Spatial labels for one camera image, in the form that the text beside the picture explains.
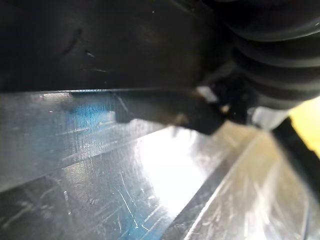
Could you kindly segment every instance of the scratched metal surface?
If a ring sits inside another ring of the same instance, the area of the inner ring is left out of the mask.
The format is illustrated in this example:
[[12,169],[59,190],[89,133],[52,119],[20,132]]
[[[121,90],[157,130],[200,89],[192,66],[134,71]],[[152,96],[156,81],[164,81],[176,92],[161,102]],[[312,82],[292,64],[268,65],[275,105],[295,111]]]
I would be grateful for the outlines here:
[[320,239],[273,137],[190,90],[2,94],[0,119],[0,239]]
[[319,201],[269,133],[239,155],[217,188],[200,194],[163,240],[320,239]]
[[0,239],[6,240],[161,239],[206,179],[255,134],[221,127],[223,120],[190,91],[0,99]]

